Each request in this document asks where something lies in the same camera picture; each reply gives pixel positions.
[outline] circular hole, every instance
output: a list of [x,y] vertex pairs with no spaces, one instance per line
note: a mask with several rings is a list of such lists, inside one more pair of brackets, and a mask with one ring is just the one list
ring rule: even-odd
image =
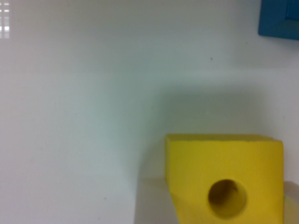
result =
[[246,204],[246,192],[240,184],[224,179],[211,187],[208,202],[218,216],[233,217],[243,210]]

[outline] white surface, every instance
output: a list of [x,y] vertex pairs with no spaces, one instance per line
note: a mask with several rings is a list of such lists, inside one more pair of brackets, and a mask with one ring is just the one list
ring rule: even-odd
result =
[[299,42],[260,1],[10,0],[0,39],[0,223],[134,223],[167,133],[283,140],[299,183]]

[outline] block top face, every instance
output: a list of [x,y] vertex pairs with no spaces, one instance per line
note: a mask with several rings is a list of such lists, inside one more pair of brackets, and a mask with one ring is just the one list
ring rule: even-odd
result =
[[250,142],[280,142],[272,137],[258,134],[168,134],[170,141],[250,141]]

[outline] blue object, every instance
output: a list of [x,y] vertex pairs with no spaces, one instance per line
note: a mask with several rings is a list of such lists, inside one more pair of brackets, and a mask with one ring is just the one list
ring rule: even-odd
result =
[[262,0],[259,35],[299,40],[299,0]]

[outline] yellow block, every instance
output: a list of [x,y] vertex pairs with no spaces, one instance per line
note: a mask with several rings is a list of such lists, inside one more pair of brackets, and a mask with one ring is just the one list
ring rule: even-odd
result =
[[283,145],[273,138],[169,134],[166,181],[180,224],[283,223]]

